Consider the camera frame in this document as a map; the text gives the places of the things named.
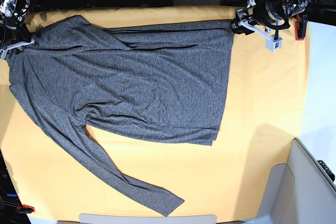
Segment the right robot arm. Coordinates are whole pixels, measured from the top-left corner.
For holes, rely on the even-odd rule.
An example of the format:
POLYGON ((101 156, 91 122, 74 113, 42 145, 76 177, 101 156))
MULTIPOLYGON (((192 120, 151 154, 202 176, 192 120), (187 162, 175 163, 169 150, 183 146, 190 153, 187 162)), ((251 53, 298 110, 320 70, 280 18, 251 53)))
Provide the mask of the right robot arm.
POLYGON ((1 50, 11 50, 33 42, 25 16, 30 0, 1 0, 1 50))

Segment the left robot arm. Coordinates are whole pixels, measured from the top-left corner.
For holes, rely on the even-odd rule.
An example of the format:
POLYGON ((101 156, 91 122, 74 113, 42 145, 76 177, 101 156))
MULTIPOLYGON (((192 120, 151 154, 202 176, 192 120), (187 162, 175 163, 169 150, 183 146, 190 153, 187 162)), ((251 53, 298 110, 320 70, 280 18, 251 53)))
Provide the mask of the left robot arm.
POLYGON ((248 0, 247 7, 236 11, 231 22, 235 34, 260 33, 273 40, 279 39, 279 31, 290 28, 289 19, 305 11, 307 0, 248 0))

